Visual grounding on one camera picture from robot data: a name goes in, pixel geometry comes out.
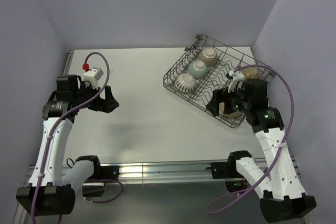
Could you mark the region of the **white bowl striped outside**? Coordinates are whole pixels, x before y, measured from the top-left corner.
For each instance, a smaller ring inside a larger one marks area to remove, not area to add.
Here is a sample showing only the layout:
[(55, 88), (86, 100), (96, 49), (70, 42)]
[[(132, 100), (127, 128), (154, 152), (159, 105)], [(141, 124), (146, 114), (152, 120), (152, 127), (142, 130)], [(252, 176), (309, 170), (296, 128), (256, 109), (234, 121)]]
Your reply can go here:
[(196, 80), (192, 75), (182, 73), (176, 78), (174, 86), (183, 93), (191, 93), (196, 87)]

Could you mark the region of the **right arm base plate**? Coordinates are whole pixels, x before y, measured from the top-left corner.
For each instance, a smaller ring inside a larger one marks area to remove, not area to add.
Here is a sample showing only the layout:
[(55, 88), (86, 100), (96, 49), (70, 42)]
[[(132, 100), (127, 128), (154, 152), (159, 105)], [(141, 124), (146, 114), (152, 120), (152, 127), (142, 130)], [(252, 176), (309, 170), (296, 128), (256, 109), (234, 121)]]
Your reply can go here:
[(212, 179), (235, 178), (235, 175), (229, 169), (228, 162), (211, 162), (206, 170), (211, 171)]

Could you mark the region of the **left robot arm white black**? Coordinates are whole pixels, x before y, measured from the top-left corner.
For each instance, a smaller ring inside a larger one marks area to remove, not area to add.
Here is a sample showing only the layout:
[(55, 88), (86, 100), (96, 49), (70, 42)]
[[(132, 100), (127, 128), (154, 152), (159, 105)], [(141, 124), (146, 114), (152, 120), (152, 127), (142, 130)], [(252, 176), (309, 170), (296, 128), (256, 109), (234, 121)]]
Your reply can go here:
[(81, 109), (111, 113), (119, 107), (107, 84), (96, 88), (93, 81), (70, 74), (58, 76), (56, 85), (43, 107), (43, 139), (35, 169), (27, 186), (16, 193), (17, 201), (32, 218), (70, 214), (83, 184), (103, 178), (96, 155), (78, 157), (73, 168), (63, 174), (65, 149)]

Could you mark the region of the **red patterned bowl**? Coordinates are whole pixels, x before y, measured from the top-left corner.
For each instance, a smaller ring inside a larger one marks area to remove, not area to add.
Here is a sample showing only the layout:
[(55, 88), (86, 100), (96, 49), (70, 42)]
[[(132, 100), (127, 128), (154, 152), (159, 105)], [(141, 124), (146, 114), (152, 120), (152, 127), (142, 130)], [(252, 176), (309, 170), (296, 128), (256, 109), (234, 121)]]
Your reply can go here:
[(204, 48), (198, 54), (198, 60), (204, 62), (208, 67), (214, 67), (218, 62), (219, 55), (214, 48)]

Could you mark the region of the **plain white bowl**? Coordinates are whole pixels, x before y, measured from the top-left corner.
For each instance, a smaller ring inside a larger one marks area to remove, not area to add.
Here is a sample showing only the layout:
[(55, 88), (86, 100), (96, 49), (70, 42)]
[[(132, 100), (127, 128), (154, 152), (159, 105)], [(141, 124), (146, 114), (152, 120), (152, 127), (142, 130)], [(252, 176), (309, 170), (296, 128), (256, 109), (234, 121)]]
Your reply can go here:
[(225, 104), (224, 103), (220, 103), (219, 104), (219, 114), (222, 116), (225, 116), (227, 118), (237, 118), (241, 115), (241, 113), (239, 111), (235, 111), (233, 113), (227, 114), (224, 112), (225, 110)]

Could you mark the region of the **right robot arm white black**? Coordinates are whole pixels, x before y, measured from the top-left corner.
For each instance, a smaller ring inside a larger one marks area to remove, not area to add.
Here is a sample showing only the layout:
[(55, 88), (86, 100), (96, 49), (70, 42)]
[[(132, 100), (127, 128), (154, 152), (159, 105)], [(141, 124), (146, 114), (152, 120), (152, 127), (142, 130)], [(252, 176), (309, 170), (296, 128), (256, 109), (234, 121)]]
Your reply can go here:
[(311, 212), (317, 202), (302, 186), (286, 142), (286, 128), (278, 109), (269, 105), (267, 84), (260, 79), (248, 79), (242, 87), (213, 91), (206, 108), (219, 114), (240, 112), (245, 115), (260, 143), (268, 169), (263, 172), (248, 151), (231, 152), (227, 170), (234, 177), (242, 175), (260, 198), (260, 210), (268, 223), (299, 219)]

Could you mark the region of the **black glossy bowl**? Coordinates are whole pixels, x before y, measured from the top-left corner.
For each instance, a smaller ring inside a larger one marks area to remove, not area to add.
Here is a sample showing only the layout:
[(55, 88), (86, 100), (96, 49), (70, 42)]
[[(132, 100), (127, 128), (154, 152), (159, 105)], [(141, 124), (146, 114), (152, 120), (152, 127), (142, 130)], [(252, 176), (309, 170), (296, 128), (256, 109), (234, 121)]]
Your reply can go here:
[(248, 79), (259, 79), (260, 74), (257, 68), (255, 67), (248, 67), (241, 69), (240, 72), (244, 75), (244, 81)]

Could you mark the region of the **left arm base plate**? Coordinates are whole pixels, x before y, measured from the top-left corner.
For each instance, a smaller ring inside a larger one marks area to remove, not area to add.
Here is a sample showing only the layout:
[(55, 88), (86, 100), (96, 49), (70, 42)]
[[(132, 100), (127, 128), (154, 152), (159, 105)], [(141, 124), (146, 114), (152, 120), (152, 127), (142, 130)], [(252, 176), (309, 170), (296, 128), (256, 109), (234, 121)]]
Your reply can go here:
[(120, 166), (101, 166), (97, 172), (94, 172), (88, 179), (85, 180), (86, 183), (93, 181), (103, 181), (103, 180), (118, 180)]

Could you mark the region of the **light green bowl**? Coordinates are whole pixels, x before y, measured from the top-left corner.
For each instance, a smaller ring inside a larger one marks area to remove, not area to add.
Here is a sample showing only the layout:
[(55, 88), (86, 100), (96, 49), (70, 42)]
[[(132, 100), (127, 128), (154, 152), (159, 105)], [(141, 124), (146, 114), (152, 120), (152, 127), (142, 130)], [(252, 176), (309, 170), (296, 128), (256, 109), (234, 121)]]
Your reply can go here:
[(188, 73), (195, 79), (202, 79), (208, 72), (208, 66), (201, 60), (195, 60), (190, 63)]

